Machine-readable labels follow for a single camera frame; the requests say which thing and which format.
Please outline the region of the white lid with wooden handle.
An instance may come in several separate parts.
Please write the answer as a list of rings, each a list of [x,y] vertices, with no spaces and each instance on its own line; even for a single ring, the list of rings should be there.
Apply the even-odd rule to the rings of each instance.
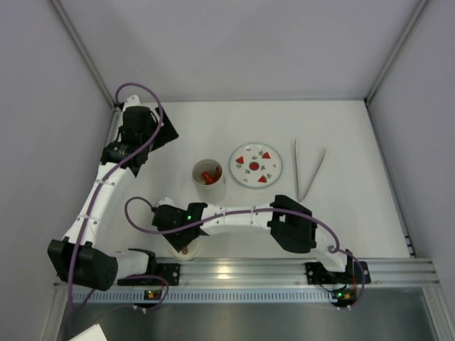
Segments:
[[[178,261],[190,261],[197,257],[200,251],[199,239],[194,239],[187,246],[184,246],[182,250],[177,251],[172,245],[169,245],[169,251],[173,258]]]

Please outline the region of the metal serving tongs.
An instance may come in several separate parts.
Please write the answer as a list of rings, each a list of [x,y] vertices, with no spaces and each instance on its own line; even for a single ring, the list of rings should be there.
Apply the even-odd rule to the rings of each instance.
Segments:
[[[303,202],[308,197],[320,173],[327,153],[328,147],[323,146],[314,155],[310,156],[309,161],[304,160],[302,158],[300,141],[298,138],[293,140],[291,157],[294,174],[294,192],[298,202]]]

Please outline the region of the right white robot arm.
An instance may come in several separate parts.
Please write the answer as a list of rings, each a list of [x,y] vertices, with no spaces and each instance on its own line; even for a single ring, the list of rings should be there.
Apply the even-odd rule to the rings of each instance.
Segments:
[[[252,207],[216,206],[192,202],[186,209],[161,202],[152,220],[177,252],[199,237],[221,234],[263,234],[286,252],[312,254],[310,282],[320,284],[366,284],[366,267],[347,249],[327,224],[286,195],[273,202]]]

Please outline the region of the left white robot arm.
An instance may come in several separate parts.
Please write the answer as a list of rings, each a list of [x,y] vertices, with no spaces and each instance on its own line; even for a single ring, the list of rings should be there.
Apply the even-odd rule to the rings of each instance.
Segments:
[[[161,105],[152,107],[139,95],[120,105],[116,138],[102,151],[92,189],[72,226],[48,245],[58,278],[68,284],[107,291],[118,280],[145,274],[153,254],[140,249],[107,253],[108,234],[129,186],[149,154],[178,138]]]

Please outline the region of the white cylindrical lunch container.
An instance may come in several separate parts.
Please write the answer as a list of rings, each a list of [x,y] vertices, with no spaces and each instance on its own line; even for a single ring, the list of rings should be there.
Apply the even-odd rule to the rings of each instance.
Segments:
[[[203,202],[218,204],[226,194],[226,179],[223,167],[213,159],[203,159],[194,165],[191,178],[198,198]]]

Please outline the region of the white plate with blue rim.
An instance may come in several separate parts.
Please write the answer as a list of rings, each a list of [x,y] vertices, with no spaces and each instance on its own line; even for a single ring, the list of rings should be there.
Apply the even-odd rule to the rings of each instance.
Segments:
[[[247,188],[266,188],[282,175],[280,154],[264,143],[248,143],[238,147],[231,155],[229,169],[232,177]]]

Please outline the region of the white paper sheet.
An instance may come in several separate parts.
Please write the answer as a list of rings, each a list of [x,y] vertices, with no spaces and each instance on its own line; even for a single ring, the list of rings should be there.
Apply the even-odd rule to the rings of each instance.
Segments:
[[[96,324],[74,336],[70,341],[107,341],[107,338],[100,324]]]

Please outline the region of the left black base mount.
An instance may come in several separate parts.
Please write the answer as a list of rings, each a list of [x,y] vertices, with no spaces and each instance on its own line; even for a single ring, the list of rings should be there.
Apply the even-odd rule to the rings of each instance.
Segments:
[[[178,286],[180,281],[181,265],[177,263],[154,264],[149,266],[145,274],[131,275],[117,281],[119,286],[159,286],[163,282],[159,277],[165,279],[169,286]]]

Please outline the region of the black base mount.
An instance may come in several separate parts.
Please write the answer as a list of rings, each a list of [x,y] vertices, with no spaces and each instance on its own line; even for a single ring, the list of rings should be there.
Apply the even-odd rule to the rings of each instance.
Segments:
[[[311,262],[305,263],[306,277],[308,284],[321,284],[321,285],[348,285],[353,284],[353,279],[357,284],[362,283],[363,276],[365,283],[371,283],[370,272],[368,264],[364,261],[360,262],[363,270],[354,261],[349,261],[342,272],[327,271],[322,263]]]
[[[163,282],[159,277],[165,279],[169,286],[178,286],[180,281],[181,265],[177,263],[154,264],[149,266],[145,274],[131,275],[117,281],[119,286],[159,286]]]

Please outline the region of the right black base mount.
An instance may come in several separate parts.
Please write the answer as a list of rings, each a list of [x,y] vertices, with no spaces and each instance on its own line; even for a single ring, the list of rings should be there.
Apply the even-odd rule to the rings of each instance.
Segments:
[[[353,279],[357,284],[362,283],[363,276],[365,283],[371,283],[370,272],[368,264],[364,261],[360,262],[363,270],[354,261],[349,261],[342,272],[327,271],[322,263],[311,262],[305,263],[306,277],[308,284],[321,284],[321,285],[348,285],[353,284]]]

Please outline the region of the aluminium mounting rail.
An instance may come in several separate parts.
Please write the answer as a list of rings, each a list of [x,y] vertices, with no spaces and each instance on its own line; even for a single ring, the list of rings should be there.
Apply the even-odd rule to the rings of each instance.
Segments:
[[[367,288],[439,285],[429,259],[366,259]],[[304,259],[194,259],[182,262],[178,288],[307,288]]]

